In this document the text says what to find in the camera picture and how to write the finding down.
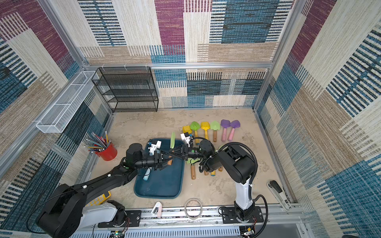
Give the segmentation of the yellow shovel wooden handle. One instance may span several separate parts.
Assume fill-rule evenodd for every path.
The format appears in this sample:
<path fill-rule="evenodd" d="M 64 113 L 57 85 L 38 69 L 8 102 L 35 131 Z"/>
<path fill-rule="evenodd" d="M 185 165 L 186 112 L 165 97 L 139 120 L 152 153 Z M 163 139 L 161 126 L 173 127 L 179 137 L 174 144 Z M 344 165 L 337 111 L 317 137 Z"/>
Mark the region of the yellow shovel wooden handle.
<path fill-rule="evenodd" d="M 183 127 L 183 133 L 189 133 L 189 134 L 191 134 L 192 133 L 192 129 L 190 128 L 190 126 L 184 126 Z"/>

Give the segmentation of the purple shovel long pink handle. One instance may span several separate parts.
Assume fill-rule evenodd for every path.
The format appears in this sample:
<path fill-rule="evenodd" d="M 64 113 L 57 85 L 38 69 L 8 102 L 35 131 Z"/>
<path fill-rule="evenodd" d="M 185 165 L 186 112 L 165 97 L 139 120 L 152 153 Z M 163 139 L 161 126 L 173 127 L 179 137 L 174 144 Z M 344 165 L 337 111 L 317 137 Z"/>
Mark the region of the purple shovel long pink handle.
<path fill-rule="evenodd" d="M 229 120 L 221 120 L 220 125 L 223 127 L 223 133 L 222 133 L 221 141 L 225 142 L 227 139 L 227 129 L 230 127 L 231 122 Z"/>

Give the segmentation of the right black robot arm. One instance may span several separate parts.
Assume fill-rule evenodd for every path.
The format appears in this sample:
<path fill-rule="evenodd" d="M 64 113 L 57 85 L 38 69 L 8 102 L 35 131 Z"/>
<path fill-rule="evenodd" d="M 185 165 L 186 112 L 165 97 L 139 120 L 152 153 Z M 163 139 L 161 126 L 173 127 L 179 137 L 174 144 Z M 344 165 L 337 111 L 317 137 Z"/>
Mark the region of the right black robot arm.
<path fill-rule="evenodd" d="M 258 162 L 248 146 L 240 142 L 229 142 L 216 150 L 212 142 L 202 139 L 197 148 L 182 145 L 170 149 L 168 154 L 186 161 L 198 159 L 201 173 L 211 173 L 223 167 L 236 184 L 234 208 L 237 220 L 246 222 L 254 217 L 252 185 L 258 171 Z"/>

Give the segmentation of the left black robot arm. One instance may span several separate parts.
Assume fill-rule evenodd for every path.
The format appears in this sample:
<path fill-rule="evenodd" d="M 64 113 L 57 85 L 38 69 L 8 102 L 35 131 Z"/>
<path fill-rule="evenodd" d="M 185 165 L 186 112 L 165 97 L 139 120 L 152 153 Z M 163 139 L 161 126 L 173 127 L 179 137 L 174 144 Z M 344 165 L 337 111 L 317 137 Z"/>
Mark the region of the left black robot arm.
<path fill-rule="evenodd" d="M 35 223 L 53 238 L 68 238 L 76 230 L 98 223 L 120 227 L 127 224 L 125 207 L 114 200 L 86 208 L 93 199 L 132 181 L 140 169 L 162 169 L 171 156 L 166 152 L 146 153 L 139 143 L 131 144 L 126 156 L 106 174 L 84 183 L 56 188 L 44 204 Z"/>

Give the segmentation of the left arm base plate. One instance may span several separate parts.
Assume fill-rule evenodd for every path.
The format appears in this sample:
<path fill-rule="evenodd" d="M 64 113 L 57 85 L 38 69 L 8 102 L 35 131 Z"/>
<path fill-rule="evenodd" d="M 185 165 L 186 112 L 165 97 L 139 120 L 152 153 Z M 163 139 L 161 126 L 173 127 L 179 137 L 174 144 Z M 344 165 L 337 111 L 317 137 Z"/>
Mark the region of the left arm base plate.
<path fill-rule="evenodd" d="M 97 225 L 98 228 L 119 228 L 127 227 L 127 221 L 130 222 L 128 227 L 138 227 L 140 225 L 141 210 L 127 210 L 125 211 L 126 217 L 121 225 L 116 225 L 114 222 L 104 222 Z"/>

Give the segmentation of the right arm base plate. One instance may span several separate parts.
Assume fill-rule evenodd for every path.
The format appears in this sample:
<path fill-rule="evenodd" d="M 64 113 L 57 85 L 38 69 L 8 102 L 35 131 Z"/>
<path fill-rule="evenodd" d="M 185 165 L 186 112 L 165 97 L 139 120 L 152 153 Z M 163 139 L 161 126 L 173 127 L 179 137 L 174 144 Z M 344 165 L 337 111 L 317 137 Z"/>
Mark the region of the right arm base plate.
<path fill-rule="evenodd" d="M 218 209 L 218 213 L 222 216 L 224 224 L 263 223 L 265 221 L 259 206 L 251 206 L 246 210 L 242 210 L 239 207 L 221 206 Z"/>

